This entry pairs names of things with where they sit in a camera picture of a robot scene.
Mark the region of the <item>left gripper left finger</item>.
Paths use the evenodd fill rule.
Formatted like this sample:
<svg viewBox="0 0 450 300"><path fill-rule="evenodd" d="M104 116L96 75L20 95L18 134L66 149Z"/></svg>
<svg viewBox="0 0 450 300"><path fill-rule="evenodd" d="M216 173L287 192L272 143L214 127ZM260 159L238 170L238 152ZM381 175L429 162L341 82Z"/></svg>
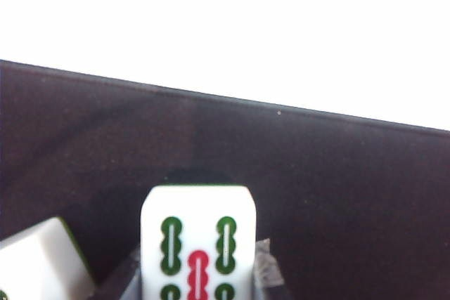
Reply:
<svg viewBox="0 0 450 300"><path fill-rule="evenodd" d="M93 299L141 299L141 248L137 247L93 293Z"/></svg>

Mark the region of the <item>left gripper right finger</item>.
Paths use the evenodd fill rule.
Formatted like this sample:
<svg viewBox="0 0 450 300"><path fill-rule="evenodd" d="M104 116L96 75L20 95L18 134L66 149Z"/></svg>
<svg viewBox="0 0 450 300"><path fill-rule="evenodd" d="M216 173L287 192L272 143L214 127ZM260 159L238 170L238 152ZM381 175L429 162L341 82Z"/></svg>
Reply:
<svg viewBox="0 0 450 300"><path fill-rule="evenodd" d="M269 238L256 241L252 298L256 300L292 299L278 261L271 254L270 244Z"/></svg>

